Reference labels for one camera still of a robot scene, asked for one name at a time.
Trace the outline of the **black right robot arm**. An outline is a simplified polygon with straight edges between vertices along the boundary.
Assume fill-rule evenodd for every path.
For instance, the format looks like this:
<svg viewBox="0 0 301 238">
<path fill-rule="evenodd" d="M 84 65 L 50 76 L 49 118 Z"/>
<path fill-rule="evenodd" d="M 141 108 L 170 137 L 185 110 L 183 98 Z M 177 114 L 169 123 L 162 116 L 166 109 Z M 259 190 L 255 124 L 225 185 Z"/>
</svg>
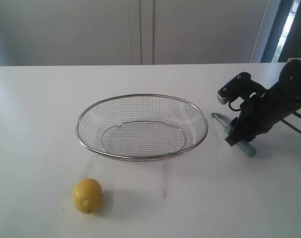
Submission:
<svg viewBox="0 0 301 238">
<path fill-rule="evenodd" d="M 294 59 L 285 64 L 278 81 L 269 89 L 253 81 L 247 72 L 238 74 L 218 91 L 222 105 L 230 105 L 237 98 L 242 98 L 243 102 L 226 137 L 231 146 L 267 133 L 290 114 L 301 118 L 297 113 L 301 109 L 301 61 Z"/>
</svg>

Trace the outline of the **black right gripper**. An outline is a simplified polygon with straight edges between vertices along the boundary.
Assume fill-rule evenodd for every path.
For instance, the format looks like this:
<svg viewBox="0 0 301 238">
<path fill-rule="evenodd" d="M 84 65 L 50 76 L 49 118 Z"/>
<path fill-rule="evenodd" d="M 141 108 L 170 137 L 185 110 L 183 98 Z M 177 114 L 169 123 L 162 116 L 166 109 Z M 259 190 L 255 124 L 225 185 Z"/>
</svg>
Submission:
<svg viewBox="0 0 301 238">
<path fill-rule="evenodd" d="M 230 123 L 230 132 L 225 138 L 230 146 L 241 141 L 250 142 L 252 137 L 267 133 L 274 124 L 287 116 L 281 95 L 266 92 L 252 104 L 252 109 L 244 108 L 239 118 Z"/>
</svg>

